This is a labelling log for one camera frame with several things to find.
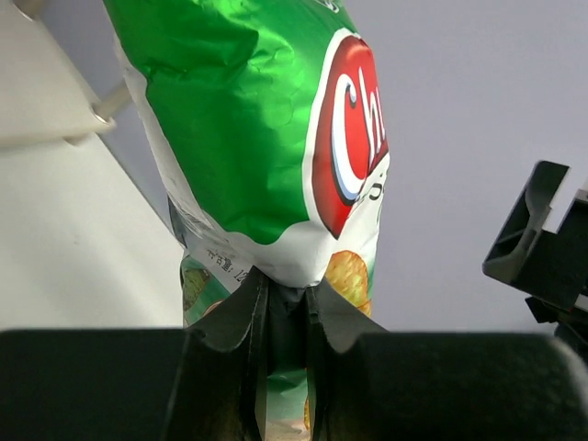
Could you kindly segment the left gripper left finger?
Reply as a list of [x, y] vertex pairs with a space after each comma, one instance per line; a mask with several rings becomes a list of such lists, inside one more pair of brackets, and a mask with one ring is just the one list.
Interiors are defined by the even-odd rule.
[[251, 270], [213, 311], [185, 329], [164, 440], [263, 440], [268, 279]]

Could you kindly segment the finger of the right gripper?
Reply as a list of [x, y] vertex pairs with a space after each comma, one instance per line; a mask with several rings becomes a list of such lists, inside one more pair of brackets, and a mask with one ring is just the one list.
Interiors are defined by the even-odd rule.
[[545, 228], [568, 171], [536, 163], [482, 264], [486, 277], [527, 295], [538, 322], [587, 320], [587, 192], [572, 198], [555, 232]]

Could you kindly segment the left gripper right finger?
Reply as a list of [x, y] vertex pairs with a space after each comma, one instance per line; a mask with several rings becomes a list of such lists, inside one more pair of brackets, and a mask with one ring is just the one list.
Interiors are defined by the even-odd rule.
[[544, 334], [399, 333], [306, 292], [316, 440], [584, 440], [587, 368]]

